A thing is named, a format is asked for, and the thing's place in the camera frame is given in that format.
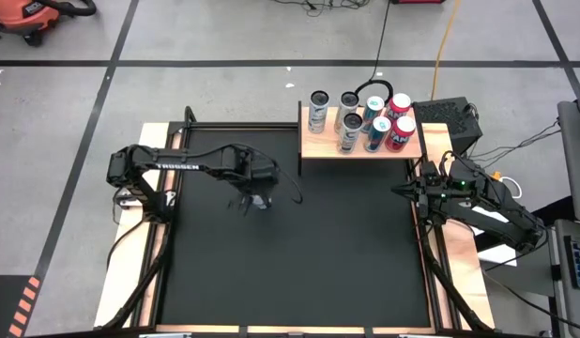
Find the blue can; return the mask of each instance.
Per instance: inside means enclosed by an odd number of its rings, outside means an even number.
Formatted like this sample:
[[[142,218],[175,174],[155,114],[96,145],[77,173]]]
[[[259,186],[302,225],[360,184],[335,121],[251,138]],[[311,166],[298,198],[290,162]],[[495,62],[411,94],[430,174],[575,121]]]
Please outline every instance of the blue can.
[[[363,110],[363,127],[361,127],[361,132],[369,132],[374,123],[374,119],[382,113],[383,109],[384,100],[382,100],[382,98],[370,97],[367,99],[367,105]]]
[[[392,127],[390,120],[384,116],[378,116],[374,119],[372,123],[372,128],[367,134],[367,141],[363,144],[365,150],[369,152],[376,152],[379,150],[380,146],[384,142],[384,137],[388,134],[388,131]]]

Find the black box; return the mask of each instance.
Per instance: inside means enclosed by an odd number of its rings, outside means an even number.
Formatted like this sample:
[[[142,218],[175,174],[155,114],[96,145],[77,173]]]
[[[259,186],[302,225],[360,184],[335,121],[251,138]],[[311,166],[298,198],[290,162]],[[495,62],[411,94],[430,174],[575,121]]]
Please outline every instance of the black box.
[[[452,150],[464,155],[482,133],[478,120],[470,109],[466,109],[467,99],[464,97],[414,102],[415,116],[421,123],[446,123],[449,127]]]

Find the red can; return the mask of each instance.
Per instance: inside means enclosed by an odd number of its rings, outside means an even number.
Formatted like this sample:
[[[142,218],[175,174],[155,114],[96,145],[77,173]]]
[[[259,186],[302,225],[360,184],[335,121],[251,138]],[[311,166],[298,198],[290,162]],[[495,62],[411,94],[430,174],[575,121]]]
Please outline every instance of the red can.
[[[390,151],[401,151],[409,138],[415,133],[415,120],[409,116],[401,116],[392,123],[390,133],[386,138],[386,148]]]
[[[411,109],[411,98],[403,93],[395,94],[388,104],[386,110],[387,118],[394,123],[399,117],[405,116]]]

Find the energy drink can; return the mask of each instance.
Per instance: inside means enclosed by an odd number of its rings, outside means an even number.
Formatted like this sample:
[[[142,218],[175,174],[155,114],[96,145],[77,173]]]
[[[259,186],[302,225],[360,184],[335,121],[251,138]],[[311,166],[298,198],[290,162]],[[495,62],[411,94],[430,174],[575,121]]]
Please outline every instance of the energy drink can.
[[[340,96],[340,104],[338,105],[338,114],[336,114],[336,122],[334,123],[334,130],[340,132],[340,127],[343,125],[344,117],[347,114],[355,113],[359,106],[359,97],[353,92],[345,92]]]
[[[380,97],[370,97],[367,99],[367,105],[363,110],[363,127],[361,132],[368,133],[374,123],[374,118],[380,115],[384,109],[384,100]]]
[[[350,154],[355,149],[362,125],[363,118],[359,114],[349,113],[343,118],[343,124],[340,127],[340,138],[338,139],[338,151],[343,154]]]
[[[390,151],[400,151],[415,133],[415,120],[409,116],[399,117],[393,124],[390,135],[386,139],[386,148]]]
[[[411,98],[406,94],[397,93],[395,94],[388,104],[388,109],[386,110],[386,117],[390,122],[394,123],[399,117],[403,117],[411,109]]]
[[[323,90],[316,90],[311,94],[309,102],[309,131],[321,133],[326,127],[329,96]]]
[[[365,141],[365,150],[369,152],[376,152],[382,146],[384,137],[390,130],[390,120],[387,117],[378,116],[372,123],[372,128],[367,134],[367,141]]]

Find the gray concrete floor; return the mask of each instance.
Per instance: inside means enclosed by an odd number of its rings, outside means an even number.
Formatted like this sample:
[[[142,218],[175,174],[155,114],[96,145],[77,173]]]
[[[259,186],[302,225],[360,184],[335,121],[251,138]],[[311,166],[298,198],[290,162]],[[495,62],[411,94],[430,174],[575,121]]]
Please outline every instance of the gray concrete floor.
[[[0,274],[35,272],[88,118],[99,115],[27,334],[92,329],[116,230],[113,189],[104,182],[108,157],[137,142],[144,122],[179,120],[187,104],[202,121],[294,121],[297,100],[307,100],[311,91],[324,89],[336,98],[369,78],[372,67],[332,67],[332,60],[374,60],[386,8],[385,0],[372,0],[359,10],[336,8],[311,18],[299,6],[267,0],[95,1],[99,15],[66,21],[39,48],[13,36],[0,41]],[[122,53],[114,54],[136,2]],[[567,56],[580,61],[580,0],[542,4]],[[451,9],[451,0],[390,7],[381,59],[434,60]],[[113,55],[112,63],[42,63],[108,61]],[[501,68],[479,63],[439,71],[438,99],[466,96],[479,108],[484,136],[476,152],[519,143],[555,120],[559,101],[574,99],[555,63],[509,63],[559,61],[531,0],[464,0],[443,58],[505,61]],[[115,68],[117,59],[324,61],[320,67],[288,61],[270,67]],[[378,72],[396,91],[428,100],[434,70],[431,62],[425,65]],[[106,66],[114,70],[108,78]],[[575,73],[580,79],[580,68]],[[108,94],[97,105],[105,83]],[[367,94],[383,95],[376,89]],[[542,168],[530,167],[532,162]],[[517,151],[494,170],[519,181],[529,209],[570,194],[558,136]],[[499,328],[530,334],[550,327],[546,315],[487,286]],[[530,297],[546,305],[546,298]]]

